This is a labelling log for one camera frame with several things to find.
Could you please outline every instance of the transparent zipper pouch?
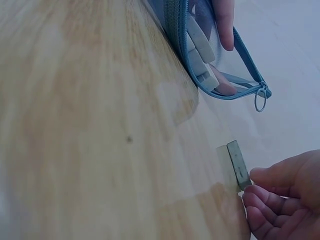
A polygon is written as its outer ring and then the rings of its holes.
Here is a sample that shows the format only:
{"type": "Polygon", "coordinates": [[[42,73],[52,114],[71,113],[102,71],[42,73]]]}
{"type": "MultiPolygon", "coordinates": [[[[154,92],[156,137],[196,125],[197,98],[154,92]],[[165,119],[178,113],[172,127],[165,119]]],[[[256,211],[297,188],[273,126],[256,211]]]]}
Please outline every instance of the transparent zipper pouch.
{"type": "Polygon", "coordinates": [[[222,100],[255,95],[255,109],[264,110],[272,93],[235,28],[234,50],[222,47],[211,0],[148,3],[193,82],[203,92],[222,100]],[[263,99],[259,106],[258,98],[263,99]]]}

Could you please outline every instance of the table surface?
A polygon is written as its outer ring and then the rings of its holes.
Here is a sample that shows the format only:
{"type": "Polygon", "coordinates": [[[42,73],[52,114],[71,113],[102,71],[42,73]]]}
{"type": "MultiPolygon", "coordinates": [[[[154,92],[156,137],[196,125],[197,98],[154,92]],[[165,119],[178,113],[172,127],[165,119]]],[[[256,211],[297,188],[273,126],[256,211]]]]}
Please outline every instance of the table surface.
{"type": "Polygon", "coordinates": [[[140,0],[1,0],[0,76],[1,239],[249,239],[234,138],[140,0]]]}

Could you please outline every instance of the hand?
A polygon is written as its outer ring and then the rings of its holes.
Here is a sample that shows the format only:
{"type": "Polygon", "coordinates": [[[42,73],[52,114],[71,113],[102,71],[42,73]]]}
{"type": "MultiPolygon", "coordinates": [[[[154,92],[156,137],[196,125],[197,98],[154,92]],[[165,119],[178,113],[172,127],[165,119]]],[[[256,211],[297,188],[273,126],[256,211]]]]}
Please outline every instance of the hand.
{"type": "Polygon", "coordinates": [[[320,150],[250,172],[242,198],[258,240],[320,239],[319,173],[320,150]]]}
{"type": "Polygon", "coordinates": [[[220,42],[225,50],[234,49],[235,0],[212,0],[220,42]]]}

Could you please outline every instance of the zipper pull ring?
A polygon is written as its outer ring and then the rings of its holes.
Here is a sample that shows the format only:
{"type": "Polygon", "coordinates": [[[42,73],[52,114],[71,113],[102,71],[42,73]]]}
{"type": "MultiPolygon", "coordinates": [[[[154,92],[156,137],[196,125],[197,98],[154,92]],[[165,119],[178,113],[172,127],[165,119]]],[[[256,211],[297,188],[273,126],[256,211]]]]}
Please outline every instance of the zipper pull ring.
{"type": "Polygon", "coordinates": [[[263,81],[260,83],[260,85],[261,85],[261,87],[256,91],[255,96],[254,96],[254,107],[258,113],[261,113],[265,109],[266,104],[267,104],[267,88],[268,88],[267,84],[263,81]],[[263,98],[262,108],[258,107],[258,100],[257,100],[258,96],[263,98]]]}

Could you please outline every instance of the tiled floor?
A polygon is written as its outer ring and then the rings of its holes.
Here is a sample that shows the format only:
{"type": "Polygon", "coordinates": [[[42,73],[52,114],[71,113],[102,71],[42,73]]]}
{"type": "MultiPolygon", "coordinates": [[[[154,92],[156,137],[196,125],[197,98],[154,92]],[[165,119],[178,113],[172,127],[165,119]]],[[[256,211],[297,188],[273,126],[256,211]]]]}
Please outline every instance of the tiled floor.
{"type": "Polygon", "coordinates": [[[273,96],[219,102],[248,170],[320,148],[319,0],[235,0],[235,26],[273,96]]]}

